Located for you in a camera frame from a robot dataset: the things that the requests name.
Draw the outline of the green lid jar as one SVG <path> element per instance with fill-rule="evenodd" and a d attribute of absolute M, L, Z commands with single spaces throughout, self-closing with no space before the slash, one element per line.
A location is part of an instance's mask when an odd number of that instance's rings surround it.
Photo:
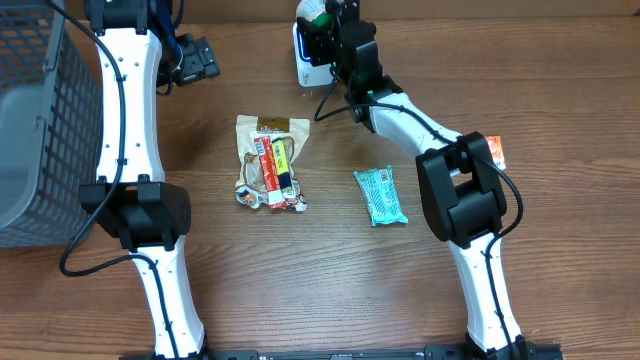
<path fill-rule="evenodd" d="M 333 24 L 333 17 L 326 11 L 325 0 L 300 0 L 296 7 L 296 18 L 304 18 L 304 21 L 298 21 L 299 29 L 309 24 L 329 29 Z"/>

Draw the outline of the red snack bar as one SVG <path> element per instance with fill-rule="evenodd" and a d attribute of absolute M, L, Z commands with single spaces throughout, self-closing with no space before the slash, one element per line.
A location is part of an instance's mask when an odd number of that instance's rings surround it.
<path fill-rule="evenodd" d="M 271 209 L 285 208 L 286 201 L 279 185 L 271 139 L 268 136 L 257 137 L 254 145 L 261 164 L 268 205 Z"/>

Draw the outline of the yellow black tube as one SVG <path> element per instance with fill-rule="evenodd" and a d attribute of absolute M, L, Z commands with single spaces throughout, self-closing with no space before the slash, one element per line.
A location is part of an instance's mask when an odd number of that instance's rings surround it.
<path fill-rule="evenodd" d="M 294 188 L 285 141 L 282 138 L 273 141 L 272 150 L 274 154 L 274 162 L 276 165 L 279 185 L 281 191 L 283 192 L 283 196 L 293 197 Z"/>

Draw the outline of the beige snack bag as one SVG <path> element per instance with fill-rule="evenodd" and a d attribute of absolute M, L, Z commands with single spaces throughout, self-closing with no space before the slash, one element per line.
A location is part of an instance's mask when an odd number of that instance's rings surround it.
<path fill-rule="evenodd" d="M 236 140 L 241 169 L 236 200 L 252 209 L 306 211 L 293 162 L 309 133 L 308 119 L 239 115 Z"/>

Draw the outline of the teal white snack packet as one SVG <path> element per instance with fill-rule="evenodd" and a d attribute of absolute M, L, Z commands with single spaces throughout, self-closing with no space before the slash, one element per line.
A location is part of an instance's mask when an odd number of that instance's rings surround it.
<path fill-rule="evenodd" d="M 408 223 L 395 188 L 391 165 L 354 171 L 353 175 L 363 195 L 372 227 Z"/>

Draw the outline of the orange white small packet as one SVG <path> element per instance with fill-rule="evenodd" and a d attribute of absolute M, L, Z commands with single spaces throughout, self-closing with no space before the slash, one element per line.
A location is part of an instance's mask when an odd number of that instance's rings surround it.
<path fill-rule="evenodd" d="M 494 165 L 500 170 L 504 171 L 507 169 L 506 160 L 503 152 L 502 142 L 500 136 L 486 136 L 489 150 L 491 153 L 491 158 Z"/>

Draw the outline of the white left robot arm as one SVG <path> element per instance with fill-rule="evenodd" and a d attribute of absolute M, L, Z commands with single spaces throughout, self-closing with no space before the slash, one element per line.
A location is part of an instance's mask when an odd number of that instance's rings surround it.
<path fill-rule="evenodd" d="M 96 178 L 80 187 L 79 201 L 87 223 L 98 224 L 127 253 L 71 270 L 67 261 L 79 242 L 73 239 L 59 269 L 81 277 L 134 263 L 154 326 L 152 358 L 208 359 L 186 266 L 191 201 L 185 188 L 166 180 L 156 100 L 174 87 L 218 76 L 219 65 L 206 39 L 176 33 L 183 9 L 170 1 L 88 0 L 84 11 L 89 23 L 80 29 L 101 61 L 103 135 Z"/>

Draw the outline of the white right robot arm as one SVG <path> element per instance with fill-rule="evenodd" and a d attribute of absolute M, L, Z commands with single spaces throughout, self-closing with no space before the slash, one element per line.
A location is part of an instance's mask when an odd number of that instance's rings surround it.
<path fill-rule="evenodd" d="M 355 121 L 414 158 L 424 217 L 451 250 L 466 302 L 467 344 L 459 355 L 527 358 L 499 257 L 509 232 L 503 188 L 513 183 L 494 163 L 487 139 L 449 130 L 412 103 L 384 73 L 377 28 L 361 19 L 359 2 L 301 1 L 295 30 L 301 85 L 343 83 Z"/>

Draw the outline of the white barcode scanner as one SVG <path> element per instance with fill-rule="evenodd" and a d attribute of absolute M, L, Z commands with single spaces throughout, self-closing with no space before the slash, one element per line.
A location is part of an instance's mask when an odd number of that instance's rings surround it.
<path fill-rule="evenodd" d="M 311 64 L 310 57 L 305 54 L 303 49 L 304 41 L 296 23 L 293 24 L 292 35 L 299 85 L 304 88 L 329 85 L 333 79 L 330 65 L 313 66 Z"/>

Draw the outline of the grey plastic mesh basket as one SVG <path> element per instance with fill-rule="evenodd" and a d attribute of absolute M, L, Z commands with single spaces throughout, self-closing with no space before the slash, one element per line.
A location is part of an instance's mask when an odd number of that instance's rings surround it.
<path fill-rule="evenodd" d="M 1 4 L 1 245 L 61 245 L 87 219 L 102 89 L 44 1 Z"/>

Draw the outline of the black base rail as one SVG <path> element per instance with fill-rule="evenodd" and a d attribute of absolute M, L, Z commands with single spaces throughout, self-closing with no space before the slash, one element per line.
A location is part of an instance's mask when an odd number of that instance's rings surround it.
<path fill-rule="evenodd" d="M 525 342 L 518 345 L 519 359 L 562 360 L 565 359 L 559 345 L 538 345 Z M 424 349 L 391 349 L 325 352 L 276 352 L 256 350 L 212 351 L 206 346 L 200 354 L 189 354 L 185 358 L 165 358 L 161 355 L 123 356 L 119 359 L 204 359 L 204 360 L 455 360 L 455 359 L 511 359 L 509 350 L 482 357 L 473 353 L 470 345 L 427 345 Z"/>

